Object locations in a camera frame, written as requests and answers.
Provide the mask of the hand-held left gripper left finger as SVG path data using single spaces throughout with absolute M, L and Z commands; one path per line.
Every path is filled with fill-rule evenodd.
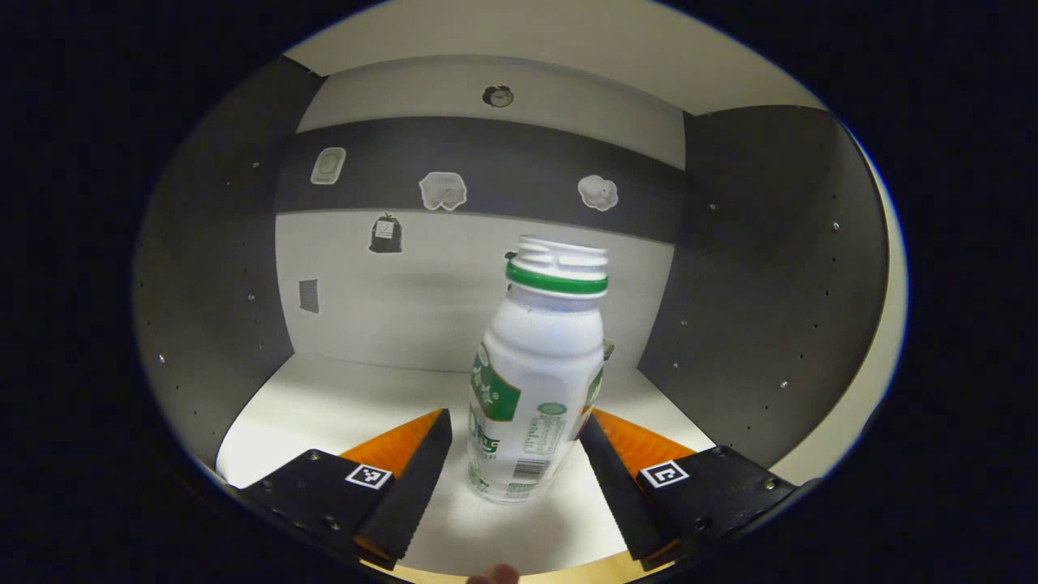
M 308 449 L 238 498 L 324 552 L 392 571 L 422 521 L 452 441 L 450 413 L 436 408 L 340 454 Z

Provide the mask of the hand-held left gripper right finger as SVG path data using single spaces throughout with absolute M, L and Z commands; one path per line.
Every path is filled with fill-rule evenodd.
M 701 563 L 800 498 L 729 446 L 702 451 L 593 408 L 581 444 L 627 550 L 645 571 Z

